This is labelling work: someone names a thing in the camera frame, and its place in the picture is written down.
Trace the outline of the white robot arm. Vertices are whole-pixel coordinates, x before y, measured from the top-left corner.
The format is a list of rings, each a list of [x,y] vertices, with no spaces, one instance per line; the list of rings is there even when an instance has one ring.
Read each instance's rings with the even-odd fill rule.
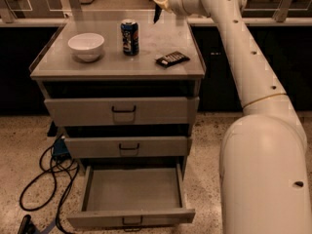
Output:
[[[243,117],[219,154],[223,234],[312,234],[307,137],[285,89],[242,19],[246,0],[154,0],[213,20]]]

